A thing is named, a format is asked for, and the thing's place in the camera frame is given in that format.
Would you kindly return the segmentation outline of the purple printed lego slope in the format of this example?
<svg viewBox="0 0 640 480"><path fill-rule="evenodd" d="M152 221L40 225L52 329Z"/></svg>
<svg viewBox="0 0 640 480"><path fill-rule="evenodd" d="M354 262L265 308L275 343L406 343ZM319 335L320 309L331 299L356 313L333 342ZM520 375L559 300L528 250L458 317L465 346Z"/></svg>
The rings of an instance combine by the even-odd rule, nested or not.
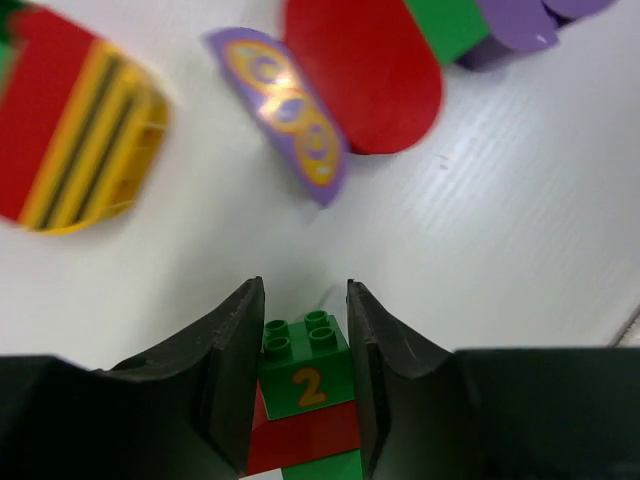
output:
<svg viewBox="0 0 640 480"><path fill-rule="evenodd" d="M349 148L290 50L247 27L210 31L203 43L312 199L328 207L344 183Z"/></svg>

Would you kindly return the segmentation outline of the purple flower lego brick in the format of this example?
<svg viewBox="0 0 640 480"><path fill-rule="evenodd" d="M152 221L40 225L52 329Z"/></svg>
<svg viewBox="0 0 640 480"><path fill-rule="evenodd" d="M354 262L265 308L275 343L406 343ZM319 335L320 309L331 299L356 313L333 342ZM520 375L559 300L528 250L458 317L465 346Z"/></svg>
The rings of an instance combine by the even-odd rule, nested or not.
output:
<svg viewBox="0 0 640 480"><path fill-rule="evenodd" d="M479 1L488 34L456 63L470 71L485 71L550 49L559 42L561 29L613 4L613 0Z"/></svg>

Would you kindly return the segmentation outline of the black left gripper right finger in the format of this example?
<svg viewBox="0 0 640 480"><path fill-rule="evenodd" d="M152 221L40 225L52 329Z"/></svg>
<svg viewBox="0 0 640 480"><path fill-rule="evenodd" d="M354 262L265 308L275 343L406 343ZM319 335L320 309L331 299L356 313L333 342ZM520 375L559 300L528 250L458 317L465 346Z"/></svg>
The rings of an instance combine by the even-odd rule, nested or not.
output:
<svg viewBox="0 0 640 480"><path fill-rule="evenodd" d="M368 479L635 479L639 352L630 347L450 352L346 294Z"/></svg>

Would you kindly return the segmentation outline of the red rounded lego brick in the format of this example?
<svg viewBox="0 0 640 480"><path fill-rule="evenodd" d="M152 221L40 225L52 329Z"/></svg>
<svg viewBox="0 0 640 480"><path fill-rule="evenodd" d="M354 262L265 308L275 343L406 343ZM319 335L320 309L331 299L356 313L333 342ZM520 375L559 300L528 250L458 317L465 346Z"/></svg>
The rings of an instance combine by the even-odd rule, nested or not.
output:
<svg viewBox="0 0 640 480"><path fill-rule="evenodd" d="M284 42L360 154L393 154L431 129L443 75L402 1L288 1Z"/></svg>

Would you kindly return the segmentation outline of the green lego connector brick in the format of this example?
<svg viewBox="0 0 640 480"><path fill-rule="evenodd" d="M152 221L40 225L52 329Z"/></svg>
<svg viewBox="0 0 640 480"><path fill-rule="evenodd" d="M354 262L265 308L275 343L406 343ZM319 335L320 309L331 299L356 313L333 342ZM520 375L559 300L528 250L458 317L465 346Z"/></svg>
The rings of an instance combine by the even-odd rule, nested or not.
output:
<svg viewBox="0 0 640 480"><path fill-rule="evenodd" d="M474 0L407 0L418 28L440 65L449 65L489 35Z"/></svg>

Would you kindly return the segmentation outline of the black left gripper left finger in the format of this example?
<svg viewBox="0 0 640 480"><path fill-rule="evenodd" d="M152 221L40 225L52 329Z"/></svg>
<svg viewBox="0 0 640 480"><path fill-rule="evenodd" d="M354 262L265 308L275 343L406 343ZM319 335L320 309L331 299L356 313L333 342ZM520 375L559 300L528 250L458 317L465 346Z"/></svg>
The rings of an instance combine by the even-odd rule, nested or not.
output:
<svg viewBox="0 0 640 480"><path fill-rule="evenodd" d="M1 360L5 479L236 479L247 471L264 284L109 370Z"/></svg>

